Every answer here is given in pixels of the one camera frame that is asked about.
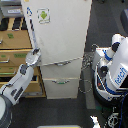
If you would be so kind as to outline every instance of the label sticker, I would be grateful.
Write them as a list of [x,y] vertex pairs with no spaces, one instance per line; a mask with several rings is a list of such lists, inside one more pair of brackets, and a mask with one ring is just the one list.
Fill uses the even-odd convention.
[[50,11],[48,8],[38,9],[37,14],[40,24],[45,24],[50,22]]
[[17,53],[17,54],[14,54],[14,57],[15,58],[25,58],[26,57],[26,53]]
[[12,9],[12,10],[8,10],[8,13],[10,14],[18,14],[18,13],[21,13],[21,10],[20,9]]
[[9,39],[14,38],[14,36],[13,36],[13,34],[12,34],[12,33],[8,33],[7,35],[8,35],[8,38],[9,38]]
[[1,57],[2,57],[2,58],[5,58],[5,57],[6,57],[6,55],[1,55]]

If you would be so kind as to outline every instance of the freezer drawer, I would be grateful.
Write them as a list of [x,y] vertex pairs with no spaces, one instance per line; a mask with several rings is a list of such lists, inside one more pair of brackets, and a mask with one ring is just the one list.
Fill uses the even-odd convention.
[[24,17],[22,6],[2,6],[4,17]]
[[21,0],[21,3],[34,47],[27,7],[32,12],[42,53],[40,66],[83,56],[92,0]]
[[82,59],[75,59],[41,66],[42,78],[79,78],[81,73]]
[[44,79],[47,99],[77,98],[79,79]]

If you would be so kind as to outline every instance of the dark floor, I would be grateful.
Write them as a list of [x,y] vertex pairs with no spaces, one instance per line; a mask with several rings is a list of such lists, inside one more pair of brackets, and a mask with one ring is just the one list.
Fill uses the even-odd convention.
[[[121,3],[121,0],[105,0],[104,4],[93,0],[85,52],[91,51],[92,44],[110,46],[112,35],[115,33],[127,36],[120,22],[120,13],[127,7],[127,0],[125,3]],[[82,79],[86,79],[85,73],[82,72]],[[84,82],[80,81],[80,87],[84,89],[84,86]],[[90,116],[93,115],[98,117],[103,128],[105,119],[101,111],[87,109],[86,106],[86,97],[81,92],[77,99],[23,99],[12,109],[13,118],[9,128],[36,128],[40,125],[79,125],[92,128]]]

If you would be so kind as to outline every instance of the refrigerator door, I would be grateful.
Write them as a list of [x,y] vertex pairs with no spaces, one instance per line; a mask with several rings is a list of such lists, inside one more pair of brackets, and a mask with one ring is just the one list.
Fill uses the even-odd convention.
[[32,18],[40,66],[82,57],[92,0],[21,0],[32,46]]

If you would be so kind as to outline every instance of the cabinet drawer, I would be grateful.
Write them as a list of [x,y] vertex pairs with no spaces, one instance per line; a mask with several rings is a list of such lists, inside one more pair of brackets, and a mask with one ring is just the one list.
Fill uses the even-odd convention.
[[79,79],[44,79],[48,99],[77,98]]
[[1,50],[0,51],[0,67],[1,66],[19,66],[25,64],[25,57],[31,49],[24,50]]
[[[16,75],[19,67],[0,67],[0,77],[13,77]],[[38,68],[34,68],[34,75],[39,75]]]
[[32,48],[28,31],[21,30],[12,31],[14,24],[14,18],[9,19],[8,29],[6,31],[0,31],[0,49],[23,49]]
[[41,66],[42,78],[79,78],[82,59]]
[[[4,77],[0,78],[0,88],[4,85],[7,84],[7,82],[10,81],[12,77]],[[32,80],[28,87],[26,88],[25,92],[42,92],[42,88],[40,86],[40,81],[39,81],[39,76],[36,77],[36,79]]]
[[42,92],[39,76],[36,77],[36,81],[31,81],[31,83],[26,88],[25,92]]

